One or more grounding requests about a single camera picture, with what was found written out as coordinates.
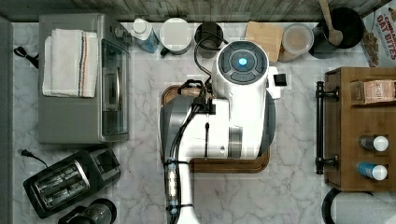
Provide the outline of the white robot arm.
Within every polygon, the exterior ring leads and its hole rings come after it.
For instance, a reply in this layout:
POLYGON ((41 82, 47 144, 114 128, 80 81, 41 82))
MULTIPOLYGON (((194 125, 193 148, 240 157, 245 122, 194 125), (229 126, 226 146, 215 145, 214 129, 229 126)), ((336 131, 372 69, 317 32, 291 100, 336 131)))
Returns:
POLYGON ((167 224, 199 224, 194 212, 190 161, 255 160, 275 134, 277 74, 257 44, 237 40, 213 64, 212 90, 197 80, 196 96, 178 94, 159 115, 167 224))

